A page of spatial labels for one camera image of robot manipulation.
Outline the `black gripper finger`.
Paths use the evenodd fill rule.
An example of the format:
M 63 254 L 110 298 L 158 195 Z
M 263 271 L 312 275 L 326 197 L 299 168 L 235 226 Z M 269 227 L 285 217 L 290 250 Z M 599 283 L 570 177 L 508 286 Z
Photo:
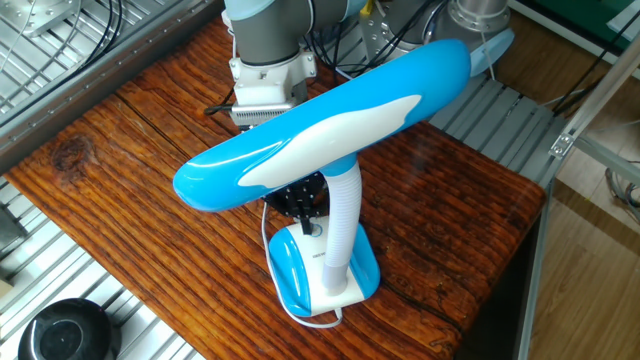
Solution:
M 298 220 L 304 234 L 307 233 L 307 212 L 301 200 L 292 193 L 273 192 L 264 198 L 265 202 L 286 217 Z
M 328 214 L 328 189 L 326 185 L 318 188 L 306 187 L 304 192 L 304 234 L 313 233 L 312 218 Z

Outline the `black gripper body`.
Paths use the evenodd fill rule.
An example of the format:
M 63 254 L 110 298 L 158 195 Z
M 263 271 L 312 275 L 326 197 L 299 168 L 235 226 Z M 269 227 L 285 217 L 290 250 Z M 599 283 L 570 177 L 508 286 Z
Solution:
M 312 173 L 302 179 L 299 179 L 285 187 L 280 192 L 284 195 L 293 195 L 294 197 L 316 197 L 326 187 L 324 176 L 320 172 Z

